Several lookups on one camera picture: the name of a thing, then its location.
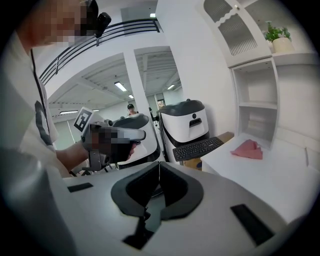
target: keyboard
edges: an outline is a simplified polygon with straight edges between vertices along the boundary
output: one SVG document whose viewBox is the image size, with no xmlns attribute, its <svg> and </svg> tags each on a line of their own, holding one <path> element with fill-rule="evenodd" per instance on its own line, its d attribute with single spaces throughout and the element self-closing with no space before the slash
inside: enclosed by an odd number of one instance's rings
<svg viewBox="0 0 320 256">
<path fill-rule="evenodd" d="M 200 158 L 210 153 L 224 143 L 217 137 L 197 141 L 188 145 L 173 149 L 173 155 L 177 162 Z"/>
</svg>

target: green plant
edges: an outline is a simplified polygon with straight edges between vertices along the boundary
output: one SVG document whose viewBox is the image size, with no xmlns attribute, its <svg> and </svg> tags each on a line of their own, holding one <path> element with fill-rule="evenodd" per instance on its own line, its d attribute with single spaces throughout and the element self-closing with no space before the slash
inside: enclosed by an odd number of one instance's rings
<svg viewBox="0 0 320 256">
<path fill-rule="evenodd" d="M 271 25 L 271 21 L 268 21 L 268 31 L 262 31 L 264 38 L 270 42 L 278 39 L 278 38 L 290 38 L 290 33 L 286 27 L 276 28 Z"/>
</svg>

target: white pillar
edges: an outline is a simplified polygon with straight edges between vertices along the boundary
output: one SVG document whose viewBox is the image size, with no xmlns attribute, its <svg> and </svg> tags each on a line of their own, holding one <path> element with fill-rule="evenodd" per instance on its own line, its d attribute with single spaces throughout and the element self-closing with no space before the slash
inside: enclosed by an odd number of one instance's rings
<svg viewBox="0 0 320 256">
<path fill-rule="evenodd" d="M 123 55 L 135 104 L 139 113 L 143 113 L 149 117 L 149 120 L 152 123 L 152 118 L 149 111 L 149 103 L 144 91 L 135 52 L 133 50 L 125 51 Z"/>
</svg>

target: railing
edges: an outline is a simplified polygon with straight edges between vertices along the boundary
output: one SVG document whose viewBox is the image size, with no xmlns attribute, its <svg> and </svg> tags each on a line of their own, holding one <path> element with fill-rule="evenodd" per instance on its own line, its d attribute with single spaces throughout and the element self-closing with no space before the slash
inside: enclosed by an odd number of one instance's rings
<svg viewBox="0 0 320 256">
<path fill-rule="evenodd" d="M 59 70 L 86 50 L 94 46 L 98 47 L 101 43 L 111 39 L 150 31 L 160 33 L 157 19 L 155 18 L 135 19 L 108 26 L 100 38 L 92 36 L 85 42 L 65 49 L 50 63 L 39 78 L 46 85 L 53 76 L 58 74 Z"/>
</svg>

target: white cabinet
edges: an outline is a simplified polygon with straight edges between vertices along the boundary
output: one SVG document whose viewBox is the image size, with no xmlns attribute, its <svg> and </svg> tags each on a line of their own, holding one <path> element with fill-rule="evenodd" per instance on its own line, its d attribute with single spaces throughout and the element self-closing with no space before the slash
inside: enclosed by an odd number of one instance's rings
<svg viewBox="0 0 320 256">
<path fill-rule="evenodd" d="M 202 0 L 198 12 L 216 38 L 229 68 L 271 57 L 256 22 L 235 0 Z"/>
<path fill-rule="evenodd" d="M 231 69 L 235 85 L 237 135 L 257 138 L 270 149 L 278 122 L 278 75 L 272 58 L 253 61 Z"/>
</svg>

